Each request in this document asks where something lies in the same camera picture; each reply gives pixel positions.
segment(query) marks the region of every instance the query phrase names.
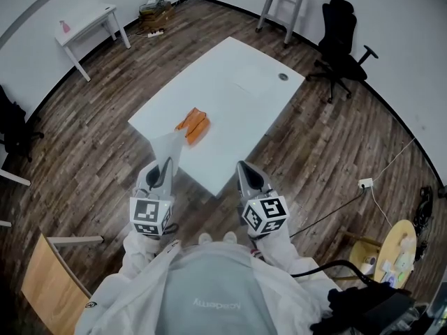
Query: black chair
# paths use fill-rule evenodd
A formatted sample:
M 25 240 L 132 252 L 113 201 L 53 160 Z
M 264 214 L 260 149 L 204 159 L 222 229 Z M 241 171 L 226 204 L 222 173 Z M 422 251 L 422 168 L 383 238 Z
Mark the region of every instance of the black chair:
M 32 138 L 43 138 L 44 134 L 33 132 L 31 124 L 25 123 L 25 114 L 17 103 L 9 101 L 0 86 L 0 133 L 5 137 L 4 141 L 0 140 L 0 144 L 5 146 L 7 153 L 26 156 L 32 162 L 29 155 Z
M 309 74 L 306 80 L 310 81 L 312 77 L 323 77 L 330 80 L 330 97 L 328 103 L 334 98 L 334 85 L 339 84 L 348 92 L 347 98 L 351 97 L 351 91 L 343 83 L 342 78 L 349 80 L 364 81 L 367 74 L 360 66 L 371 54 L 379 58 L 373 50 L 365 46 L 366 53 L 357 62 L 351 55 L 352 39 L 357 19 L 353 15 L 354 7 L 345 0 L 330 0 L 330 3 L 323 4 L 323 16 L 325 35 L 320 41 L 322 61 L 316 60 L 315 67 L 321 67 L 325 72 Z

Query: black cable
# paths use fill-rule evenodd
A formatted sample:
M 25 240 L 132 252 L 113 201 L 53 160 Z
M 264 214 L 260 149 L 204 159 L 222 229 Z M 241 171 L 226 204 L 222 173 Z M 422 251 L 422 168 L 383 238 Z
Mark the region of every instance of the black cable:
M 370 277 L 364 275 L 355 265 L 353 265 L 348 260 L 334 260 L 333 262 L 326 263 L 325 265 L 322 265 L 321 267 L 315 268 L 311 271 L 306 271 L 304 273 L 299 274 L 291 274 L 293 278 L 299 278 L 301 276 L 309 276 L 314 273 L 318 273 L 319 271 L 323 271 L 324 269 L 336 267 L 336 266 L 343 266 L 348 267 L 351 271 L 353 271 L 356 276 L 366 285 L 372 285 L 372 284 L 378 284 L 376 281 L 371 279 Z
M 312 223 L 311 225 L 307 226 L 306 228 L 303 228 L 302 230 L 299 230 L 297 232 L 295 232 L 294 234 L 292 234 L 291 236 L 289 236 L 290 238 L 296 236 L 298 233 L 304 232 L 305 230 L 308 230 L 310 227 L 315 226 L 318 222 L 321 222 L 323 220 L 325 220 L 327 217 L 329 217 L 330 215 L 334 214 L 335 212 L 337 212 L 338 210 L 342 209 L 345 206 L 348 206 L 351 202 L 356 201 L 358 198 L 360 198 L 361 196 L 363 196 L 363 194 L 365 193 L 365 187 L 363 186 L 362 188 L 362 193 L 359 196 L 354 197 L 351 201 L 348 201 L 346 204 L 343 204 L 342 206 L 340 206 L 338 209 L 335 209 L 334 211 L 330 212 L 329 214 L 327 214 L 326 216 L 324 216 L 323 218 L 320 218 L 319 220 L 317 220 L 316 222 Z

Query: white protective suit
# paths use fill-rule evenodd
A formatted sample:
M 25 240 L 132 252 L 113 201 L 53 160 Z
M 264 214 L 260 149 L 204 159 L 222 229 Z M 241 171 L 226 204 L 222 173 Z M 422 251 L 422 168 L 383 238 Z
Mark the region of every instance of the white protective suit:
M 181 264 L 182 261 L 194 262 L 194 260 L 201 257 L 208 257 L 210 260 L 224 259 L 225 257 L 238 260 L 241 263 L 245 262 L 244 267 L 250 269 L 253 279 L 256 281 L 256 286 L 261 289 L 261 298 L 265 301 L 266 311 L 270 314 L 268 321 L 265 323 L 272 323 L 274 325 L 274 333 L 276 334 L 311 334 L 312 331 L 309 326 L 319 322 L 323 312 L 329 311 L 329 303 L 327 300 L 330 289 L 339 289 L 333 281 L 331 281 L 322 271 L 311 276 L 294 279 L 289 274 L 297 274 L 309 271 L 318 267 L 312 258 L 302 258 L 298 255 L 294 245 L 291 244 L 288 238 L 288 228 L 284 224 L 283 227 L 264 237 L 256 242 L 258 249 L 263 254 L 265 262 L 251 256 L 249 248 L 238 244 L 225 244 L 223 242 L 212 242 L 203 244 L 201 246 L 192 246 L 183 249 L 181 242 L 176 240 L 168 245 L 158 256 L 154 254 L 159 251 L 159 241 L 155 241 L 148 237 L 131 231 L 124 240 L 124 249 L 126 254 L 123 259 L 123 267 L 118 274 L 112 274 L 105 278 L 100 284 L 96 292 L 91 297 L 89 308 L 86 308 L 82 313 L 78 324 L 76 326 L 76 335 L 81 334 L 107 334 L 107 335 L 146 335 L 146 334 L 160 334 L 173 333 L 167 329 L 172 329 L 175 325 L 180 327 L 182 334 L 247 334 L 250 329 L 254 331 L 256 328 L 264 327 L 263 322 L 257 325 L 245 325 L 239 327 L 237 324 L 248 322 L 249 319 L 257 319 L 247 314 L 238 313 L 238 316 L 233 317 L 230 310 L 243 312 L 240 302 L 236 304 L 219 304 L 199 300 L 197 297 L 190 298 L 190 301 L 183 302 L 186 297 L 184 292 L 194 292 L 200 289 L 196 285 L 186 283 L 181 278 L 180 283 L 184 287 L 184 292 L 175 289 L 173 292 L 168 292 L 165 287 L 175 287 L 175 279 L 170 280 L 168 272 L 174 272 L 173 265 Z M 227 287 L 231 282 L 232 273 L 219 270 L 219 276 L 209 275 L 212 272 L 203 272 L 203 280 L 199 276 L 193 275 L 196 282 L 201 285 L 202 290 L 207 292 L 207 289 L 213 288 L 209 286 L 211 281 L 216 279 L 217 285 Z M 250 288 L 252 285 L 249 282 L 242 283 L 240 289 Z M 170 297 L 178 295 L 178 301 L 174 298 L 170 303 L 167 299 L 167 294 Z M 172 304 L 173 314 L 175 316 L 169 317 L 169 308 L 164 311 L 163 306 Z M 202 308 L 192 309 L 193 305 L 202 306 Z M 191 319 L 194 314 L 200 311 L 207 311 L 206 316 L 201 318 L 194 318 L 191 324 L 187 324 L 188 319 Z M 160 327 L 159 318 L 164 322 L 172 320 L 172 327 Z M 233 324 L 228 327 L 230 332 L 222 327 L 225 326 L 225 321 L 233 321 Z

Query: wooden chair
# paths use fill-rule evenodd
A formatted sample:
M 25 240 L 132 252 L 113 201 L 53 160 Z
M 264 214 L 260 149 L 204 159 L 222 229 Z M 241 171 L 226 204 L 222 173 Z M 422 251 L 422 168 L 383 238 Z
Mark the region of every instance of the wooden chair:
M 64 262 L 56 246 L 81 246 L 103 242 L 95 237 L 45 237 L 34 248 L 22 284 L 22 293 L 38 317 L 54 334 L 74 334 L 91 294 Z

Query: cable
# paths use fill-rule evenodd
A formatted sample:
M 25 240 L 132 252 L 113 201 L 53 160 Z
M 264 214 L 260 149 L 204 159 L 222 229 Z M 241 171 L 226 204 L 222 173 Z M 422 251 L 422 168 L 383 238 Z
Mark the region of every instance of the cable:
M 338 210 L 342 209 L 345 206 L 348 206 L 351 202 L 356 201 L 358 198 L 360 198 L 363 194 L 365 193 L 365 187 L 362 188 L 362 193 L 359 196 L 354 197 L 351 201 L 348 201 L 346 204 L 343 204 L 342 206 L 340 206 L 338 209 L 335 209 L 334 211 L 330 212 L 329 214 L 327 214 L 326 216 L 324 216 L 323 218 L 320 218 L 319 220 L 315 221 L 314 223 L 312 223 L 311 225 L 307 226 L 306 228 L 303 228 L 302 230 L 299 230 L 297 232 L 295 232 L 294 234 L 292 234 L 291 236 L 289 236 L 290 238 L 296 236 L 298 233 L 304 232 L 305 230 L 308 230 L 310 227 L 315 226 L 318 222 L 321 222 L 323 220 L 325 220 L 327 217 L 329 217 L 330 215 L 334 214 L 335 212 L 337 212 Z
M 402 154 L 402 153 L 404 152 L 404 150 L 405 150 L 407 147 L 409 147 L 410 144 L 411 144 L 412 142 L 414 142 L 415 139 L 416 139 L 416 137 L 414 137 L 414 138 L 413 138 L 413 139 L 412 139 L 412 140 L 405 146 L 405 148 L 403 148 L 403 149 L 398 153 L 398 155 L 396 155 L 396 156 L 394 157 L 394 159 L 391 160 L 391 162 L 385 167 L 385 169 L 383 169 L 382 171 L 380 171 L 380 174 L 378 175 L 378 177 L 376 177 L 372 182 L 375 182 L 375 181 L 376 181 L 376 180 L 383 174 L 383 172 L 384 172 L 386 169 L 388 169 L 392 163 L 394 163 L 394 160 L 396 160 L 397 157 L 398 157 L 400 154 Z
M 355 265 L 353 265 L 348 260 L 334 260 L 333 262 L 326 263 L 321 267 L 315 268 L 311 271 L 305 271 L 304 273 L 299 274 L 291 274 L 293 278 L 300 278 L 302 276 L 310 276 L 311 274 L 318 273 L 319 271 L 323 271 L 327 268 L 332 268 L 336 266 L 348 267 L 354 274 L 366 285 L 378 284 L 376 281 L 371 279 L 370 277 L 364 275 Z
M 388 224 L 390 225 L 390 227 L 392 227 L 393 225 L 391 224 L 390 220 L 388 220 L 388 217 L 385 215 L 385 212 L 382 211 L 382 208 L 377 203 L 376 198 L 374 197 L 374 191 L 372 189 L 373 189 L 373 187 L 371 186 L 371 195 L 372 195 L 372 199 L 374 200 L 374 203 L 377 205 L 377 207 L 379 208 L 380 212 L 385 216 L 385 219 L 388 222 Z

